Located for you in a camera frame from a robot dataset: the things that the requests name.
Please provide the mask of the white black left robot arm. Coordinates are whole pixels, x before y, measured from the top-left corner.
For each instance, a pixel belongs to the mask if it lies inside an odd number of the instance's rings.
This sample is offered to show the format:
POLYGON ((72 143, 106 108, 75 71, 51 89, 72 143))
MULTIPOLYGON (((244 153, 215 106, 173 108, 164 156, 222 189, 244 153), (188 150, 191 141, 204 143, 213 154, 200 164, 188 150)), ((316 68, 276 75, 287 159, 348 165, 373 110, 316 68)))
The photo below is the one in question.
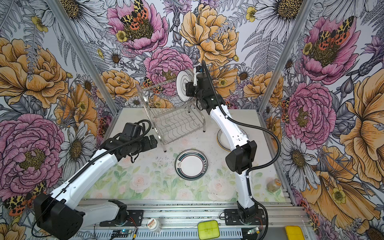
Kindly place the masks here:
POLYGON ((59 240, 68 240, 81 228, 101 222, 124 225, 129 220, 127 205, 118 200, 82 209, 78 205, 88 190, 120 160, 138 157, 157 147, 156 138, 148 134, 151 128, 149 120, 125 124, 121 133, 105 140, 91 159, 61 186, 49 194, 39 194, 33 203, 33 227, 59 240))

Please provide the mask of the black striped rim plate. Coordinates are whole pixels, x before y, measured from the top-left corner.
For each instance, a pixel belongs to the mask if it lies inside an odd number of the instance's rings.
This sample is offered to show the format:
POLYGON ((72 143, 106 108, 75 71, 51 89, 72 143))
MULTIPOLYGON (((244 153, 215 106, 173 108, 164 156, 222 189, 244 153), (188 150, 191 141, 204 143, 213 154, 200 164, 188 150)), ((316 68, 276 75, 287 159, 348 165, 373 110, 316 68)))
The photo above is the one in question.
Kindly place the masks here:
MULTIPOLYGON (((236 135, 235 138, 240 138, 240 137, 248 138, 248 134, 242 128, 239 128, 239 131, 241 132, 241 135, 239 136, 236 135)), ((227 152, 231 151, 230 142, 222 130, 219 130, 217 133, 217 142, 222 149, 226 150, 227 152)))

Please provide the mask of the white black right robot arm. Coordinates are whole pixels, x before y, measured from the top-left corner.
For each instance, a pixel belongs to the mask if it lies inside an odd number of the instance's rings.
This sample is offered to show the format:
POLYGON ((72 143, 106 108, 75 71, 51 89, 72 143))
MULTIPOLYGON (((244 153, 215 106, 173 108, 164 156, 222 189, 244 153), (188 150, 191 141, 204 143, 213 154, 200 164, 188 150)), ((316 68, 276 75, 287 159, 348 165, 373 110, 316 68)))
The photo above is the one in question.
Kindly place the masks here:
POLYGON ((238 206, 241 210, 252 208, 255 203, 251 200, 247 184, 246 170, 252 167, 257 144, 250 141, 234 123, 224 99, 219 96, 213 86, 209 73, 197 73, 192 80, 177 80, 177 93, 182 98, 195 98, 201 108, 220 127, 230 144, 231 152, 226 156, 228 168, 236 173, 238 206))

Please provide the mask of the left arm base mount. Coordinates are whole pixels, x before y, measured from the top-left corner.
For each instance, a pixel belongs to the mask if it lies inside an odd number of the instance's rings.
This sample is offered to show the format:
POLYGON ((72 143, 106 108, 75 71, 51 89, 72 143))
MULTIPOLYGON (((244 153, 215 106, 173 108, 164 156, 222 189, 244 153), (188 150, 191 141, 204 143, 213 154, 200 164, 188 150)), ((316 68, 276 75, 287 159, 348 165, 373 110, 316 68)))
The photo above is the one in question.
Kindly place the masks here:
POLYGON ((126 214, 111 221, 100 222, 100 227, 140 227, 143 221, 143 210, 127 210, 126 214))

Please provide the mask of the black line flower plate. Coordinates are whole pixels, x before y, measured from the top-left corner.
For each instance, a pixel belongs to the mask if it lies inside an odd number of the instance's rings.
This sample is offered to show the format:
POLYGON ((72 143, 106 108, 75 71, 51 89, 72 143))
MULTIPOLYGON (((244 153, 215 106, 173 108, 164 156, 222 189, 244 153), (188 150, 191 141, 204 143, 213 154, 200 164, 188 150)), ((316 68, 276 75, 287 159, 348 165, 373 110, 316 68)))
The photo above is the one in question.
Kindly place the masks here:
POLYGON ((192 97, 187 96, 187 83, 193 83, 194 74, 190 70, 180 71, 176 79, 177 93, 181 101, 188 102, 192 97))

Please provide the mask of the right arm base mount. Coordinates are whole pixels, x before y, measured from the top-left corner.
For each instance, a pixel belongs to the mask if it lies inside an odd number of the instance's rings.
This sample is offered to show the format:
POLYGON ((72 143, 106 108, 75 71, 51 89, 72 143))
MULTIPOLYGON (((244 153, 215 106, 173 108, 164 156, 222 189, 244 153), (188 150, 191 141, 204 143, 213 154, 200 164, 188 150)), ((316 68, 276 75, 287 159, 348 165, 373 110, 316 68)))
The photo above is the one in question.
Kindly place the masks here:
POLYGON ((239 209, 225 209, 224 221, 227 226, 260 226, 266 222, 266 213, 259 208, 255 215, 241 213, 239 209))

